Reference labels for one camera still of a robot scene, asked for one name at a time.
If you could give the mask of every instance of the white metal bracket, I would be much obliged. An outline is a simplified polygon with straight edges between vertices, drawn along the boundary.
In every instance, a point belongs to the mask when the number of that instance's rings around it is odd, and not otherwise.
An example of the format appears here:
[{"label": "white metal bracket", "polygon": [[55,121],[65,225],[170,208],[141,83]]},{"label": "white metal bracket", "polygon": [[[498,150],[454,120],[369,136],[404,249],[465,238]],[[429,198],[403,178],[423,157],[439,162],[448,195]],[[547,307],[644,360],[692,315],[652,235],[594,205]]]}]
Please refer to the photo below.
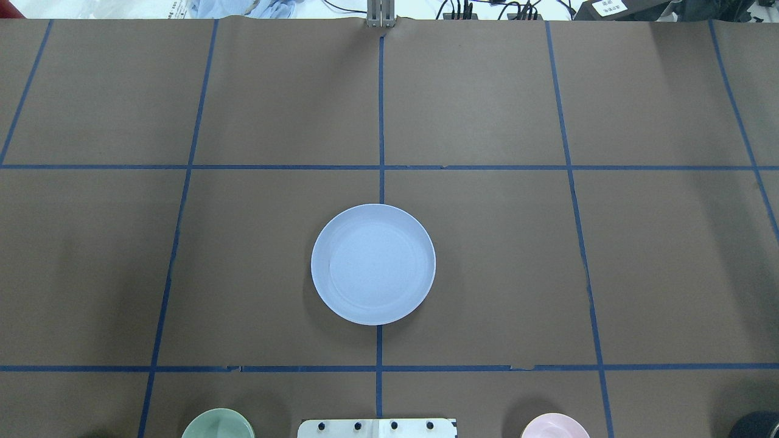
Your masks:
[{"label": "white metal bracket", "polygon": [[298,438],[457,438],[457,420],[306,420]]},{"label": "white metal bracket", "polygon": [[395,0],[368,0],[368,27],[395,27]]}]

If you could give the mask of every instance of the light blue plastic bag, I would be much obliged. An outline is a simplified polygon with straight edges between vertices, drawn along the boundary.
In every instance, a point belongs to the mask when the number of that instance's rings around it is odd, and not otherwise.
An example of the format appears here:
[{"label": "light blue plastic bag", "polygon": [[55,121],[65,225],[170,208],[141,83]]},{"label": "light blue plastic bag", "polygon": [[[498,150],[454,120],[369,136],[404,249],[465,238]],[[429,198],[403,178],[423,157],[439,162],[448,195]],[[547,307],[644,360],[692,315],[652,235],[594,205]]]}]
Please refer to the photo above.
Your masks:
[{"label": "light blue plastic bag", "polygon": [[192,0],[190,16],[194,18],[222,18],[250,16],[252,18],[289,18],[295,0]]}]

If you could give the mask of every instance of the red object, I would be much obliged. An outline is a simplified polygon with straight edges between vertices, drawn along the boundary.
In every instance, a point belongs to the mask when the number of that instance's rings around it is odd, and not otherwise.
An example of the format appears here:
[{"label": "red object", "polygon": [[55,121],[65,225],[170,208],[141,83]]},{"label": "red object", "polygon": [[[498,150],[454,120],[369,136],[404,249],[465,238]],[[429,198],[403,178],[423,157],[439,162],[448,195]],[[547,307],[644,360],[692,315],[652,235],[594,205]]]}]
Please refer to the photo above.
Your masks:
[{"label": "red object", "polygon": [[24,18],[24,16],[11,4],[11,0],[0,0],[0,18]]}]

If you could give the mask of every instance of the black cup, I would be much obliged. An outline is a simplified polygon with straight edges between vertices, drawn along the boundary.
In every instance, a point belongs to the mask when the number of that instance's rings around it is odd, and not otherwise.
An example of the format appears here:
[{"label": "black cup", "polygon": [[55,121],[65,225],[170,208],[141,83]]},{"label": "black cup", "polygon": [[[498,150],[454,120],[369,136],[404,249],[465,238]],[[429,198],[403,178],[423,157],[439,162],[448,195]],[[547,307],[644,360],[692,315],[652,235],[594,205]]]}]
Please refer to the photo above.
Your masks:
[{"label": "black cup", "polygon": [[728,438],[779,438],[779,412],[745,415],[735,423]]}]

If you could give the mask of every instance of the light green bowl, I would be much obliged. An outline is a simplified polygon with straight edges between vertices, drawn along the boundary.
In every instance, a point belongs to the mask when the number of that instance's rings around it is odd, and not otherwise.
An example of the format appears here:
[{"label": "light green bowl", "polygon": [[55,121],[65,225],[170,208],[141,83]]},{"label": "light green bowl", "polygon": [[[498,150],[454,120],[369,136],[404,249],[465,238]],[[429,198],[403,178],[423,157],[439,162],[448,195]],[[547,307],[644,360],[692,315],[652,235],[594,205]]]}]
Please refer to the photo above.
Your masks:
[{"label": "light green bowl", "polygon": [[227,408],[211,409],[195,417],[182,438],[254,438],[252,425],[243,415]]}]

